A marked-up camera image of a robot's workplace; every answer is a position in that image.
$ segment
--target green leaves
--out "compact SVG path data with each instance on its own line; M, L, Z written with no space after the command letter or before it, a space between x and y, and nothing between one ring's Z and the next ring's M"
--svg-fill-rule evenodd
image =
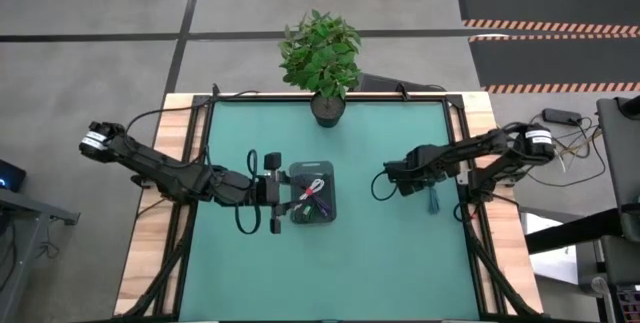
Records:
M316 10L311 17L305 13L297 28L292 32L285 26L285 40L279 43L284 58L280 67L286 70L282 80L327 98L344 99L347 90L358 84L358 33L342 17L333 19Z
M309 78L309 80L307 81L307 88L311 90L316 89L316 87L318 86L319 80L320 80L320 73L312 75L311 78Z
M336 53L346 53L349 51L349 46L344 43L335 43L331 46Z
M356 57L356 52L348 52L347 54L340 56L340 58L338 58L338 63L349 65L353 63L353 59L355 57Z
M326 37L329 35L329 28L327 28L326 25L321 24L316 28L316 31L318 32L318 34L320 34L321 37Z

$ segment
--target white paper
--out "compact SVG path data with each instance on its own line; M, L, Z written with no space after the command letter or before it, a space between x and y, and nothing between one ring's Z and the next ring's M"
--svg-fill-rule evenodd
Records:
M537 232L562 223L552 219L542 218L534 214L525 214L526 234ZM535 274L578 284L578 265L576 263L576 246L569 246L549 252L530 256Z

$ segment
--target power adapter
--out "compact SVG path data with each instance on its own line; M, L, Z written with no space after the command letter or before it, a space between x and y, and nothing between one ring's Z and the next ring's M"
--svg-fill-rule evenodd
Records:
M564 124L576 127L582 120L582 115L576 112L546 108L542 111L542 120L549 123Z

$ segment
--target black box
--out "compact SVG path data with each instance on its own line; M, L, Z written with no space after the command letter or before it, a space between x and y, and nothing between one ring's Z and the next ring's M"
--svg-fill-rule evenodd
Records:
M27 172L24 170L0 160L0 189L18 192L26 176Z

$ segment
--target green tabletop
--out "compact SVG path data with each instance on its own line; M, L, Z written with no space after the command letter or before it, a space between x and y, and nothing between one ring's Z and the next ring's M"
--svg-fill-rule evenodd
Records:
M337 218L302 226L283 217L282 234L272 235L264 208L260 231L247 236L233 209L200 202L180 320L477 319L463 228L452 215L455 181L436 185L437 215L428 213L428 190L377 202L369 189L383 162L448 144L447 134L442 103L349 102L330 129L304 102L216 103L215 164L248 174L250 149L260 165L264 154L282 152L283 169L330 161ZM392 185L383 177L376 190L383 196ZM289 197L283 186L282 200ZM250 229L253 208L241 210Z

